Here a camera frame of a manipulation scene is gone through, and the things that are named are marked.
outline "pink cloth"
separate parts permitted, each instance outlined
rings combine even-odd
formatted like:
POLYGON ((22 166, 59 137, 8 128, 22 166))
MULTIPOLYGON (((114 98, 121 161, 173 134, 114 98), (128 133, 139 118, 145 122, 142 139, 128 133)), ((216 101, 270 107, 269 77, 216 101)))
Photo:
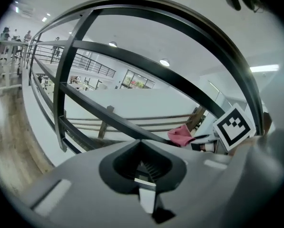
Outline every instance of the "pink cloth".
POLYGON ((195 138, 190 135, 186 125, 168 131, 167 135, 171 142, 178 146, 186 146, 189 142, 195 140, 195 138))

